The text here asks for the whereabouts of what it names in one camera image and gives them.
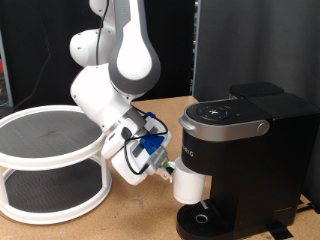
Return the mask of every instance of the wooden table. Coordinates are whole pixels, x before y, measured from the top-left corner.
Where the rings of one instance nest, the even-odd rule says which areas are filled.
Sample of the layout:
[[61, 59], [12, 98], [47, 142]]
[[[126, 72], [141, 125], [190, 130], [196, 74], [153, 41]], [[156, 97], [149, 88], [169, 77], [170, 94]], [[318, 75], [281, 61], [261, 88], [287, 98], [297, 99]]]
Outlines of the wooden table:
[[[181, 154], [182, 127], [178, 122], [184, 108], [195, 103], [193, 97], [134, 102], [143, 111], [152, 111], [162, 119], [173, 135], [167, 148], [174, 161]], [[148, 176], [134, 187], [114, 170], [109, 162], [113, 185], [100, 206], [86, 215], [55, 225], [27, 225], [14, 222], [1, 213], [0, 240], [37, 239], [172, 239], [176, 233], [176, 214], [183, 204], [173, 197], [173, 185], [160, 176]], [[203, 198], [209, 197], [211, 178], [207, 177]], [[294, 239], [316, 240], [320, 236], [320, 216], [313, 210], [297, 214], [289, 227]], [[250, 237], [252, 240], [271, 240], [269, 233]]]

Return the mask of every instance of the black coffee maker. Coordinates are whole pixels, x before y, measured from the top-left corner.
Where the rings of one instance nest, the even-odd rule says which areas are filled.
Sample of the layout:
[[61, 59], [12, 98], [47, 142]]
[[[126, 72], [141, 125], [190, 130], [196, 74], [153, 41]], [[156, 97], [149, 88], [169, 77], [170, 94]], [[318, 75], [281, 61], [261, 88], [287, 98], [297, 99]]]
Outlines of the black coffee maker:
[[185, 109], [182, 162], [212, 176], [210, 198], [183, 206], [186, 240], [240, 239], [291, 225], [319, 125], [319, 108], [269, 83], [231, 87], [236, 100]]

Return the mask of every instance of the blue gripper part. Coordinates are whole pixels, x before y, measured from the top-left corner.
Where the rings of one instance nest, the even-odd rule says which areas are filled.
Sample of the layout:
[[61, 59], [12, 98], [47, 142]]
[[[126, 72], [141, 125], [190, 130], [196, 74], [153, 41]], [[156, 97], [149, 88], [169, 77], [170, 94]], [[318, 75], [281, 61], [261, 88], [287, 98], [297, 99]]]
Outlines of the blue gripper part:
[[142, 138], [140, 143], [147, 150], [149, 155], [152, 155], [157, 149], [160, 147], [161, 143], [164, 141], [164, 137], [162, 136], [151, 136]]
[[152, 113], [152, 112], [147, 112], [143, 117], [147, 118], [149, 116], [152, 117], [152, 118], [156, 118], [156, 115], [154, 113]]

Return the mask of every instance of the coffee maker drip tray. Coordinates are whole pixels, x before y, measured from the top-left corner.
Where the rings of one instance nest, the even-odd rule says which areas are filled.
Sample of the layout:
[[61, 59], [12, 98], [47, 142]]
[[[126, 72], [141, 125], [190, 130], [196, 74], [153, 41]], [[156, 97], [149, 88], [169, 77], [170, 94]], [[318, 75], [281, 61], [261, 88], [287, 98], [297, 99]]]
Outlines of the coffee maker drip tray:
[[227, 240], [232, 229], [210, 199], [185, 205], [178, 212], [177, 232], [182, 239]]

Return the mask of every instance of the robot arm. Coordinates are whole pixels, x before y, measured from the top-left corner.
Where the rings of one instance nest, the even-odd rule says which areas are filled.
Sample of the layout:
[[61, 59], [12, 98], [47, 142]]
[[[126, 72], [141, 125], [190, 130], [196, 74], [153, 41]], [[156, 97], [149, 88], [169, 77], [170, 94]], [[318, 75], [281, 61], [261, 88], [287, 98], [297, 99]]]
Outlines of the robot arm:
[[[107, 0], [90, 1], [95, 10], [105, 9], [106, 4]], [[86, 66], [74, 80], [71, 96], [105, 133], [101, 153], [107, 159], [113, 156], [113, 166], [127, 182], [137, 185], [154, 173], [167, 179], [171, 171], [165, 168], [169, 166], [166, 147], [172, 135], [162, 122], [141, 116], [131, 106], [131, 101], [154, 87], [160, 76], [160, 62], [147, 35], [144, 0], [110, 0], [109, 4], [114, 9], [109, 9], [109, 20], [104, 22], [103, 29], [112, 29], [110, 19], [114, 13], [116, 37], [113, 41], [114, 34], [109, 34], [100, 40], [102, 46], [107, 46], [99, 51], [99, 55], [107, 56], [103, 64], [92, 64], [96, 34], [84, 32], [71, 40], [73, 58]], [[159, 136], [146, 138], [149, 135]]]

